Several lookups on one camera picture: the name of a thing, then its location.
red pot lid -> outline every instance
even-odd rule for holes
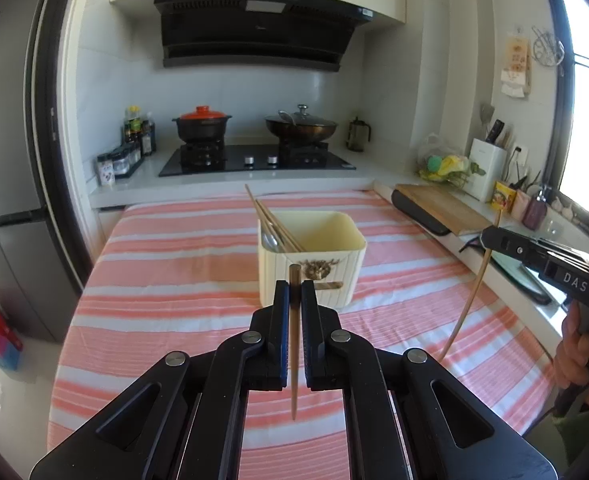
[[[181,116],[182,119],[218,119],[221,117],[227,117],[227,115],[223,112],[210,110],[209,106],[197,106],[194,112]]]

window frame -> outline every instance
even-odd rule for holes
[[[570,205],[572,207],[575,212],[575,219],[579,222],[578,227],[589,234],[589,211],[560,191],[572,135],[576,59],[564,0],[549,0],[549,4],[555,35],[565,47],[565,57],[557,67],[556,109],[542,182],[549,184],[554,190],[554,195],[565,206]]]

table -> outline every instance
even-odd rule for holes
[[[377,348],[436,354],[474,275],[373,191],[262,197],[270,208],[337,210],[368,242],[343,327]],[[167,352],[211,351],[245,330],[258,299],[257,219],[245,196],[141,204],[124,213],[90,277],[63,345],[50,409],[52,449]],[[252,392],[240,478],[348,478],[340,392]],[[551,391],[549,358],[482,286],[444,365],[524,431]]]

range hood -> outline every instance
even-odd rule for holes
[[[339,0],[154,0],[165,67],[259,63],[336,72],[373,12]]]

wooden cutting board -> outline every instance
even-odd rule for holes
[[[415,184],[397,184],[395,187],[457,236],[480,233],[492,225],[443,187]]]

